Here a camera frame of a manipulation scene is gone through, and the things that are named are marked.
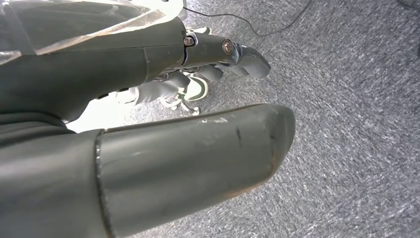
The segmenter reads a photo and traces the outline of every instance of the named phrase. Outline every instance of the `wire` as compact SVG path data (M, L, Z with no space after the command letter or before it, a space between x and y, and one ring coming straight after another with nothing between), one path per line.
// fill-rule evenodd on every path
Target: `wire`
M295 17L295 19L293 19L293 21L292 22L290 22L287 26L285 26L285 27L283 27L283 28L281 28L281 29L277 29L277 30L274 30L274 31L272 31L272 32L269 32L269 33L265 33L265 34L260 34L260 33L258 33L255 29L254 29L254 27L252 26L252 24L247 20L247 19L245 19L245 18L243 18L243 17L240 17L240 16L237 16L237 15L235 15L235 14L231 14L231 13L224 13L224 14L205 14L205 13L201 13L201 12L198 12L198 11L194 11L194 10L191 10L191 9L189 9L189 8L186 8L186 7L184 7L184 9L185 10L187 10L187 11L190 11L190 12L192 12L192 13L195 13L195 14L198 14L198 15L202 15L202 16L206 16L206 17L217 17L217 16L233 16L233 17L236 17L236 18L238 18L238 19L241 19L241 20L243 20L243 21L245 21L250 27L251 27L251 30L257 35L257 36L259 36L259 37L265 37L265 36L269 36L269 35L273 35L273 34L276 34L276 33L279 33L279 32L282 32L282 31L285 31L285 30L287 30L288 28L290 28L293 24L295 24L297 21L298 21L298 19L303 15L303 13L305 13L305 11L308 9L308 7L309 7L309 5L311 4L311 2L312 2L312 0L309 0L308 1L308 3L306 4L306 6L302 9L302 11L301 12L299 12L299 14Z
M399 5L403 6L406 9L414 10L414 11L420 11L420 7L411 6L408 3L403 2L402 0L396 0L396 1Z

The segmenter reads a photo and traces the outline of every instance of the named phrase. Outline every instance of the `plastic wrap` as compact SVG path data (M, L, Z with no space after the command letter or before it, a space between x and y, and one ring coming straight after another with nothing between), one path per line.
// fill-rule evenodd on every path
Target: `plastic wrap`
M0 64L168 22L183 0L0 0Z

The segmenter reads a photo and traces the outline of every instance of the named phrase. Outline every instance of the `metal screw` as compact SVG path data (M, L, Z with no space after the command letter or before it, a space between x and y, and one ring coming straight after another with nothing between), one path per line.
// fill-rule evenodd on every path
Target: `metal screw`
M233 50L232 42L230 40L224 40L223 51L225 52L225 54L227 54L228 56L231 55L232 50Z
M193 46L194 45L194 39L190 36L187 36L184 38L184 45L185 46Z

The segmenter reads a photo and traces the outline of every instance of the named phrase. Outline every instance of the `sneaker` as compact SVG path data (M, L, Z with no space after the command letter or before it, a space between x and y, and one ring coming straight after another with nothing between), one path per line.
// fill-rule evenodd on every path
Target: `sneaker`
M127 91L116 92L115 99L120 104L135 104L138 98L139 91L136 87L130 88Z
M180 88L179 98L185 101L197 101L203 99L209 93L209 85L202 79L188 75L191 80L186 88Z

